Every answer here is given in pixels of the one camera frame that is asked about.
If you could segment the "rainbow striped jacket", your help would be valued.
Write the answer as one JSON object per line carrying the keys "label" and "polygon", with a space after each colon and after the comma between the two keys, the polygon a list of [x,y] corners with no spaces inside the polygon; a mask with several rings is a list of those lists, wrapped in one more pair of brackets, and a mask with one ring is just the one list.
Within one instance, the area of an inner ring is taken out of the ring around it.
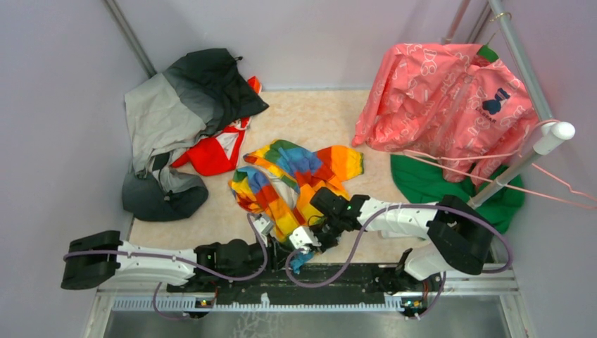
{"label": "rainbow striped jacket", "polygon": [[365,172],[363,153],[342,145],[310,151],[278,139],[243,159],[246,165],[229,181],[232,194],[245,211],[273,221],[274,237],[282,246],[290,245],[296,228],[322,216],[310,203],[318,190],[327,188],[349,199],[344,182]]}

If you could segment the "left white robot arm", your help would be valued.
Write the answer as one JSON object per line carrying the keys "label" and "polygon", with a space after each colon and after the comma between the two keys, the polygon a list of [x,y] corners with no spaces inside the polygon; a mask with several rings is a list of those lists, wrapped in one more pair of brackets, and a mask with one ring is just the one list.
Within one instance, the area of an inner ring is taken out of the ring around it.
{"label": "left white robot arm", "polygon": [[165,250],[133,245],[108,230],[71,241],[63,260],[61,288],[83,290],[106,282],[162,282],[169,292],[213,291],[226,282],[256,280],[281,269],[289,252],[272,237],[242,239],[194,249]]}

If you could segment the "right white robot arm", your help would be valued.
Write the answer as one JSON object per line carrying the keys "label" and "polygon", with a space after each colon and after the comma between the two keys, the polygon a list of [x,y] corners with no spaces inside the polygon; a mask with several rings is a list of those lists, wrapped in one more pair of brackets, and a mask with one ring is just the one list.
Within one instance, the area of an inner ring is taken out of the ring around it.
{"label": "right white robot arm", "polygon": [[494,238],[489,221],[453,195],[439,202],[400,204],[362,194],[346,199],[323,188],[310,204],[322,214],[322,224],[313,232],[325,249],[334,246],[343,232],[354,230],[427,241],[401,257],[396,280],[405,290],[414,290],[443,271],[481,274]]}

